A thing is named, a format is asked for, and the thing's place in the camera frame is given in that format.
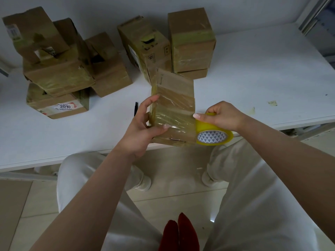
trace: person's right arm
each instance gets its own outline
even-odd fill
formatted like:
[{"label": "person's right arm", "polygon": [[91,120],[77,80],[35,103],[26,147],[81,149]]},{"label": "person's right arm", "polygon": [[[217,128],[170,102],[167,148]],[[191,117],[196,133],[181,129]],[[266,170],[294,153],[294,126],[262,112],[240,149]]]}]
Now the person's right arm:
[{"label": "person's right arm", "polygon": [[194,117],[243,136],[335,243],[335,157],[270,128],[228,102],[206,112],[216,115]]}]

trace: white pants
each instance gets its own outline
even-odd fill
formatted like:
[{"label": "white pants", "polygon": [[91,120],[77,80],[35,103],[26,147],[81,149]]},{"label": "white pants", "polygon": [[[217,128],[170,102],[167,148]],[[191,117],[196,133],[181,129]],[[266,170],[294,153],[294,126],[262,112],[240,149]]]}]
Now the white pants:
[{"label": "white pants", "polygon": [[[74,154],[61,165],[57,199],[61,211],[100,165],[98,153]],[[228,181],[205,251],[318,250],[312,220],[276,174],[244,139],[216,147],[207,166],[210,177]],[[140,183],[132,167],[125,190]],[[157,251],[161,233],[146,221],[124,191],[102,250]]]}]

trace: foot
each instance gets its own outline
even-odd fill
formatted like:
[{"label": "foot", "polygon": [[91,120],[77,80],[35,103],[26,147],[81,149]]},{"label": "foot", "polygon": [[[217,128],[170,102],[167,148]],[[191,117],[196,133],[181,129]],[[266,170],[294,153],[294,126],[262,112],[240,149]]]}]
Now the foot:
[{"label": "foot", "polygon": [[141,184],[135,189],[140,191],[147,191],[149,190],[150,186],[151,186],[151,179],[148,176],[144,175]]},{"label": "foot", "polygon": [[201,176],[201,180],[203,184],[205,184],[207,187],[214,187],[216,184],[218,184],[218,181],[213,180],[207,173],[207,170],[204,171],[204,173]]}]

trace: brown cardboard box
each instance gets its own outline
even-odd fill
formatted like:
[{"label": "brown cardboard box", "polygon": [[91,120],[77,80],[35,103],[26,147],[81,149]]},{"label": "brown cardboard box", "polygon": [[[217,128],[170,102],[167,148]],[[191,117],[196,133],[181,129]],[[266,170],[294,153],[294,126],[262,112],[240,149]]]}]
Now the brown cardboard box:
[{"label": "brown cardboard box", "polygon": [[131,63],[153,84],[157,68],[172,71],[170,42],[150,22],[137,16],[118,26]]},{"label": "brown cardboard box", "polygon": [[153,143],[186,146],[196,142],[193,80],[158,69],[157,82],[152,85],[152,95],[160,97],[150,107],[152,126],[169,124],[171,127],[155,137]]},{"label": "brown cardboard box", "polygon": [[99,97],[116,92],[133,82],[107,33],[99,33],[85,42],[91,53],[95,84],[92,89]]},{"label": "brown cardboard box", "polygon": [[42,7],[2,18],[16,51],[30,63],[38,63],[37,50],[56,55],[70,47]]},{"label": "brown cardboard box", "polygon": [[176,73],[208,69],[215,48],[215,35],[204,8],[167,15]]},{"label": "brown cardboard box", "polygon": [[38,85],[30,83],[27,105],[51,119],[58,119],[88,111],[89,89],[80,90],[60,97],[52,97]]},{"label": "brown cardboard box", "polygon": [[95,84],[90,55],[70,18],[54,22],[70,49],[39,63],[23,59],[23,74],[51,96],[59,97]]},{"label": "brown cardboard box", "polygon": [[195,80],[199,78],[205,78],[207,76],[208,69],[203,70],[192,70],[192,71],[185,71],[185,72],[179,72],[179,75],[182,75],[183,77]]}]

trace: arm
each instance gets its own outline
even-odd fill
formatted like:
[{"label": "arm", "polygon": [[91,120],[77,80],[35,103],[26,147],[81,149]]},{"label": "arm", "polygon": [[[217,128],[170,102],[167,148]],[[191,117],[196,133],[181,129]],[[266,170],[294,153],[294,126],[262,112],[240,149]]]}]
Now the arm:
[{"label": "arm", "polygon": [[125,135],[106,159],[56,217],[30,249],[101,250],[132,162],[143,156],[151,139],[168,126],[147,128],[147,107],[158,95],[147,98],[138,108]]},{"label": "arm", "polygon": [[335,243],[335,157],[292,139],[221,101],[194,117],[242,135]]}]

